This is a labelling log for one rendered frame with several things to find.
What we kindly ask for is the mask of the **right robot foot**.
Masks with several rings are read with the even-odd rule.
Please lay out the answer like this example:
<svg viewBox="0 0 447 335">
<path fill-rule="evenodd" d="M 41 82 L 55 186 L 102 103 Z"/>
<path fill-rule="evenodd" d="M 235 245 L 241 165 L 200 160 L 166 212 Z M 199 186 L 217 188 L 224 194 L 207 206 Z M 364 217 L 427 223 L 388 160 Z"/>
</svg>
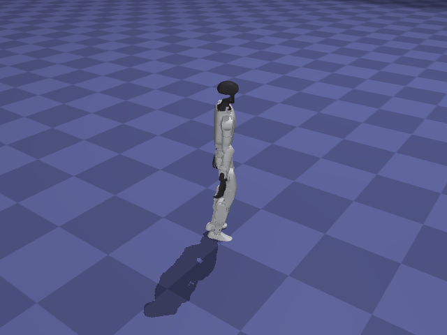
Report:
<svg viewBox="0 0 447 335">
<path fill-rule="evenodd" d="M 218 232 L 218 234 L 219 234 L 219 232 Z M 230 237 L 230 236 L 224 234 L 223 232 L 221 232 L 220 235 L 216 235 L 216 234 L 215 234 L 215 230 L 210 230 L 210 231 L 208 232 L 208 235 L 207 235 L 207 236 L 208 236 L 209 238 L 211 238 L 211 239 L 217 239 L 217 240 L 219 240 L 219 241 L 230 241 L 230 240 L 232 240 L 232 237 Z"/>
</svg>

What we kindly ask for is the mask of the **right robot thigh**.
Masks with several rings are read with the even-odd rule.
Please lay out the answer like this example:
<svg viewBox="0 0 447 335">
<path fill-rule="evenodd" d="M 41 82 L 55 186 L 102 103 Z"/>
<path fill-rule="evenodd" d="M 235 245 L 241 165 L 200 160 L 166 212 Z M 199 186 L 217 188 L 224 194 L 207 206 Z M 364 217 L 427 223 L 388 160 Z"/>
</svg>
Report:
<svg viewBox="0 0 447 335">
<path fill-rule="evenodd" d="M 220 165 L 220 169 L 219 169 L 219 173 L 221 171 L 221 165 Z M 217 205 L 219 203 L 223 203 L 226 205 L 226 208 L 228 209 L 232 203 L 233 200 L 235 198 L 235 194 L 236 194 L 236 190 L 237 190 L 237 182 L 236 182 L 236 178 L 235 178 L 235 173 L 233 168 L 230 168 L 229 172 L 228 172 L 228 181 L 226 181 L 226 190 L 224 191 L 224 195 L 223 198 L 219 198 L 216 202 L 216 208 Z"/>
</svg>

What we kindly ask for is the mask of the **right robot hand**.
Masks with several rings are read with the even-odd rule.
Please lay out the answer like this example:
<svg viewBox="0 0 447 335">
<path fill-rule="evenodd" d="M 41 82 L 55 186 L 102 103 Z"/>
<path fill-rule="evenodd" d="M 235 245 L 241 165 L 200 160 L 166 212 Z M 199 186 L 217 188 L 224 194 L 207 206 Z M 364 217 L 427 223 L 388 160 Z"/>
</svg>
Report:
<svg viewBox="0 0 447 335">
<path fill-rule="evenodd" d="M 216 196 L 213 196 L 214 198 L 221 198 L 224 195 L 224 191 L 226 190 L 226 181 L 227 179 L 224 179 L 224 173 L 220 173 L 219 175 L 219 181 L 221 181 L 219 185 L 219 191 Z"/>
</svg>

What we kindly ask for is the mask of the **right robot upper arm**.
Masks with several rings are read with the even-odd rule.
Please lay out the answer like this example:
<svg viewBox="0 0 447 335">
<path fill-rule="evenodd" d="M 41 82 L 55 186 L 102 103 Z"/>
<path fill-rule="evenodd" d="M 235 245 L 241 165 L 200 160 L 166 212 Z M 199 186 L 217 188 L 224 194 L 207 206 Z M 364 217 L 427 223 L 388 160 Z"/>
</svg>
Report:
<svg viewBox="0 0 447 335">
<path fill-rule="evenodd" d="M 227 148 L 233 148 L 230 145 L 233 131 L 233 120 L 231 119 L 230 116 L 222 116 L 221 131 L 222 131 L 222 152 L 225 153 Z"/>
</svg>

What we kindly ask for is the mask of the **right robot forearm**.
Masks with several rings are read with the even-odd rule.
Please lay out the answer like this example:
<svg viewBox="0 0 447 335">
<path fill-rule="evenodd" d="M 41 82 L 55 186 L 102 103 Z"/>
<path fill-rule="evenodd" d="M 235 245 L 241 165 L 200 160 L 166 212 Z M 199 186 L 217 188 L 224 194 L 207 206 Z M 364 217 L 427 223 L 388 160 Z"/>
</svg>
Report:
<svg viewBox="0 0 447 335">
<path fill-rule="evenodd" d="M 221 163 L 221 171 L 220 173 L 224 173 L 224 179 L 228 178 L 228 172 L 230 170 L 230 162 L 232 160 L 234 154 L 233 148 L 227 148 L 225 154 L 221 157 L 222 163 Z M 219 173 L 219 175 L 220 175 Z"/>
</svg>

